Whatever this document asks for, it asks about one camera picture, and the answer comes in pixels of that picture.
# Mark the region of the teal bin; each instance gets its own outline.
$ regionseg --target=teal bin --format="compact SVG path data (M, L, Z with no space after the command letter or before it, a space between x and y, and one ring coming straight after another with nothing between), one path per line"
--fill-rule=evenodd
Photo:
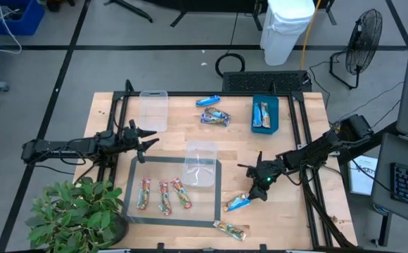
M254 120L254 105L257 103L267 103L268 104L268 113L271 123L271 128L253 127ZM277 129L279 129L279 99L276 96L253 96L253 112L251 116L251 131L258 134L273 134Z

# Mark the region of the yellow cable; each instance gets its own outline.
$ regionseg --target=yellow cable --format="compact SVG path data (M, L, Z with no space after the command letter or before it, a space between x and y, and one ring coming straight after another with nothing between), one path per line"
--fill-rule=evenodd
M309 39L310 29L312 28L312 23L314 22L315 15L317 14L317 11L318 11L318 8L319 8L320 3L321 3L321 0L318 0L317 5L315 6L314 15L312 16L312 19L310 20L309 27L307 28L307 32L305 33L304 46L302 47L300 70L304 68L305 47L306 47L306 45L307 45L307 40Z

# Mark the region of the white trash can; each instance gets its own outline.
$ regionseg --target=white trash can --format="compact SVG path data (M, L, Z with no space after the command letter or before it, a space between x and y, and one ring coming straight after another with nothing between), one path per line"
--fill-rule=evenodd
M313 0L268 0L260 47L270 66L284 64L315 11Z

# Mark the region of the gray floor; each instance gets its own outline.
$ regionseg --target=gray floor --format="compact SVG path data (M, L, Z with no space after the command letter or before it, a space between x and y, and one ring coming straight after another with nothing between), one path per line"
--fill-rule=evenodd
M23 45L68 45L79 18L84 0L77 0L72 8L63 5L60 13L46 13L38 32L33 37L18 37ZM159 8L142 1L130 1L144 9L154 23L135 16L112 4L92 1L87 13L78 45L206 45L229 44L234 27L233 13L189 13L175 27L169 24L178 12ZM408 32L408 1L393 0ZM311 46L345 46L354 21L363 11L375 8L383 15L383 34L380 45L404 46L404 40L385 3L385 0L336 0L333 15L338 25L333 26L324 13L318 13L309 39ZM261 32L251 17L239 15L234 44L258 45ZM303 36L298 44L303 43ZM8 37L0 36L0 44L12 44ZM82 136L89 106L94 92L123 89L131 79L137 91L163 89L166 91L218 91L222 80L215 73L214 64L225 51L75 51L65 76L51 123L46 133L48 140L68 140ZM246 70L296 70L300 64L300 51L293 51L284 65L270 67L264 63L260 50L234 51L246 60ZM328 60L333 51L308 51L305 69ZM22 143L35 138L40 128L53 86L66 51L23 51L20 55L0 53L0 80L7 81L11 90L0 92L0 234L12 205L25 166L20 160ZM380 92L403 81L408 51L378 51L369 68L361 76L360 87L348 91L328 74L327 64L314 68L317 81L331 92L328 115L331 121L354 110ZM222 62L223 71L237 71L235 60ZM340 76L354 82L354 77L336 66ZM322 90L315 85L314 91ZM400 98L402 87L371 102L357 113L374 124ZM396 120L397 110L390 113L375 131ZM369 155L377 156L378 149ZM64 171L74 167L56 161L45 164ZM24 220L30 215L32 198L54 181L71 180L71 176L36 168L12 232L7 250L29 247L28 228ZM369 242L378 237L381 216L371 210L369 198L351 195L348 201L359 245L374 248ZM408 221L396 217L390 233L389 246L380 250L408 252Z

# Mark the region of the plastic lid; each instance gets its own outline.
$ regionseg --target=plastic lid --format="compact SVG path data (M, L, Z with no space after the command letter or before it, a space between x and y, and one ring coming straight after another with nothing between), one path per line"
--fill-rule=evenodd
M313 16L313 0L268 0L272 13L285 21L303 20Z
M138 126L143 130L167 131L168 93L166 91L142 91L140 100Z

